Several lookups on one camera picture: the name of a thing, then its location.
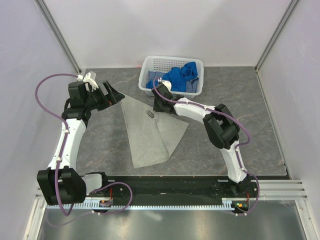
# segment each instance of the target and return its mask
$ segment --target blue cloth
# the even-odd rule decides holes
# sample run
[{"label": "blue cloth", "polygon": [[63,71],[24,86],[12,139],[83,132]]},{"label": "blue cloth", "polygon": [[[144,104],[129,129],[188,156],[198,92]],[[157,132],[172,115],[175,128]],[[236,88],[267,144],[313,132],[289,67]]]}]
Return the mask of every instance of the blue cloth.
[{"label": "blue cloth", "polygon": [[146,84],[146,88],[152,89],[153,80],[157,77],[162,77],[163,80],[171,82],[171,90],[174,92],[196,93],[198,90],[199,78],[197,78],[197,65],[194,61],[185,64],[181,69],[179,67],[173,67],[171,71],[163,76],[161,76],[161,74],[164,73],[149,71],[149,82]]}]

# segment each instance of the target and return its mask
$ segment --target white wall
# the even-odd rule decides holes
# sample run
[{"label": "white wall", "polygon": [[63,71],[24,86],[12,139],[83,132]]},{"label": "white wall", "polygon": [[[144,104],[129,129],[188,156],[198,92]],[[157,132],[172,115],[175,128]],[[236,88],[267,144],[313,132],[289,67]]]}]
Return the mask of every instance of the white wall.
[{"label": "white wall", "polygon": [[320,228],[320,1],[300,1],[261,69],[289,172]]},{"label": "white wall", "polygon": [[[58,143],[61,123],[38,107],[35,87],[73,69],[33,0],[0,2],[0,239],[22,239],[37,189]],[[61,113],[70,78],[40,88],[40,100]]]},{"label": "white wall", "polygon": [[254,66],[290,0],[45,0],[81,68],[149,55]]}]

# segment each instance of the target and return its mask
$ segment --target purple cable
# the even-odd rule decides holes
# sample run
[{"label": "purple cable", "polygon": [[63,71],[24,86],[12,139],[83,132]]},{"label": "purple cable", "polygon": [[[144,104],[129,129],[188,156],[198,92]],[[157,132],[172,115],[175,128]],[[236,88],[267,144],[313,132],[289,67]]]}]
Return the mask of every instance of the purple cable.
[{"label": "purple cable", "polygon": [[[65,126],[65,130],[68,130],[68,123],[66,120],[64,120],[61,116],[55,114],[54,112],[48,110],[47,108],[45,108],[45,106],[42,105],[42,103],[40,102],[39,98],[38,98],[38,90],[39,90],[39,87],[41,86],[41,84],[44,83],[44,81],[50,79],[50,78],[53,78],[53,77],[57,77],[57,76],[69,76],[69,77],[74,77],[74,78],[77,78],[78,76],[77,75],[74,75],[74,74],[68,74],[68,73],[57,73],[57,74],[53,74],[53,75],[50,75],[50,76],[47,76],[45,77],[44,79],[42,79],[38,85],[36,86],[35,88],[35,92],[34,92],[34,96],[35,96],[35,100],[36,102],[39,104],[39,106],[45,111],[47,112],[48,114],[56,117],[57,119],[61,120],[63,123],[64,123],[64,126]],[[68,132],[66,131],[64,133],[64,138],[63,138],[63,141],[62,141],[62,145],[61,145],[61,148],[60,148],[60,151],[59,151],[59,154],[58,154],[58,157],[61,159],[62,157],[62,154],[64,152],[64,149],[65,149],[65,145],[66,145],[66,142],[67,142],[67,138],[68,138]],[[56,166],[55,166],[55,172],[54,172],[54,188],[55,188],[55,195],[56,195],[56,199],[58,201],[58,205],[59,205],[59,208],[60,210],[62,211],[63,215],[65,215],[66,217],[70,215],[71,213],[71,210],[73,208],[73,205],[70,207],[69,209],[69,212],[67,213],[64,209],[64,207],[62,206],[62,202],[61,202],[61,198],[60,198],[60,192],[59,192],[59,185],[58,185],[58,172],[59,172],[59,166],[60,166],[60,161],[57,161],[56,163]]]},{"label": "purple cable", "polygon": [[[118,213],[126,210],[126,208],[128,208],[129,205],[131,204],[132,198],[133,198],[132,189],[131,189],[131,187],[130,187],[128,184],[126,184],[126,183],[124,183],[124,182],[121,182],[121,181],[112,182],[112,183],[110,183],[110,184],[108,184],[108,185],[106,185],[106,186],[104,186],[104,187],[101,187],[101,188],[99,188],[99,189],[93,190],[91,193],[100,192],[100,191],[102,191],[102,190],[105,190],[105,189],[107,189],[107,188],[109,188],[109,187],[111,187],[111,186],[113,186],[113,185],[117,185],[117,184],[122,184],[122,185],[126,186],[126,187],[129,189],[129,191],[130,191],[130,199],[129,199],[129,202],[127,203],[127,205],[126,205],[124,208],[122,208],[122,209],[120,209],[120,210],[118,210],[118,211],[113,211],[113,212],[100,212],[100,215],[113,215],[113,214],[118,214]],[[61,225],[55,225],[55,224],[52,224],[51,222],[49,222],[49,220],[48,220],[48,214],[45,216],[45,221],[46,221],[46,222],[48,223],[48,225],[49,225],[50,227],[52,227],[52,228],[61,228],[61,227],[65,226],[65,225],[67,225],[67,224],[69,224],[69,223],[72,223],[73,221],[75,221],[75,220],[77,220],[77,219],[79,219],[79,218],[82,218],[82,217],[84,217],[84,216],[86,216],[86,215],[89,215],[89,214],[91,214],[91,213],[92,213],[92,211],[87,211],[87,212],[85,212],[85,213],[83,213],[83,214],[75,217],[74,219],[71,219],[70,221],[67,221],[67,222],[61,224]]]},{"label": "purple cable", "polygon": [[[247,145],[247,144],[250,143],[250,141],[251,141],[251,136],[250,136],[250,133],[248,132],[248,130],[247,130],[237,119],[235,119],[234,117],[232,117],[232,116],[230,116],[230,115],[228,115],[228,114],[226,114],[226,113],[224,113],[224,112],[220,112],[220,111],[216,111],[216,110],[213,110],[213,109],[204,107],[203,105],[201,105],[201,104],[199,104],[199,103],[197,103],[197,102],[191,102],[191,101],[188,101],[188,102],[186,102],[186,101],[174,101],[174,100],[171,100],[171,99],[168,99],[168,98],[162,96],[162,95],[160,94],[160,92],[158,91],[158,89],[156,88],[156,80],[157,80],[157,79],[160,79],[160,78],[159,78],[159,77],[155,77],[154,80],[153,80],[153,89],[155,90],[156,94],[158,94],[159,97],[161,97],[163,100],[165,100],[165,101],[167,101],[167,102],[170,102],[170,103],[173,103],[173,104],[187,104],[187,105],[190,104],[190,105],[194,105],[194,106],[197,106],[197,107],[199,107],[199,108],[201,108],[201,109],[208,110],[209,112],[212,112],[212,113],[215,113],[215,114],[224,116],[224,117],[232,120],[234,123],[236,123],[236,124],[244,131],[244,133],[246,134],[246,136],[247,136],[247,138],[248,138],[247,141],[246,141],[246,142],[239,143],[239,144],[237,144],[237,145],[234,146],[234,149],[236,150],[236,151],[235,151],[235,154],[236,154],[236,158],[237,158],[237,160],[238,160],[239,166],[240,166],[241,169],[244,168],[244,166],[242,166],[242,164],[241,164],[240,156],[239,156],[239,154],[238,154],[237,149],[238,149],[240,146],[244,146],[244,145]],[[260,185],[259,185],[259,181],[258,181],[258,178],[257,178],[256,175],[254,175],[254,174],[251,173],[251,172],[248,172],[247,170],[242,170],[242,171],[243,171],[244,173],[252,176],[252,177],[256,180],[256,187],[257,187],[257,197],[256,197],[256,199],[255,199],[254,204],[252,205],[252,207],[246,212],[246,214],[248,214],[248,213],[250,213],[250,212],[252,211],[252,209],[254,209],[254,207],[256,206],[256,204],[257,204],[257,202],[258,202],[258,199],[259,199],[259,196],[260,196]],[[243,215],[245,215],[245,213],[238,213],[238,216],[243,216]]]}]

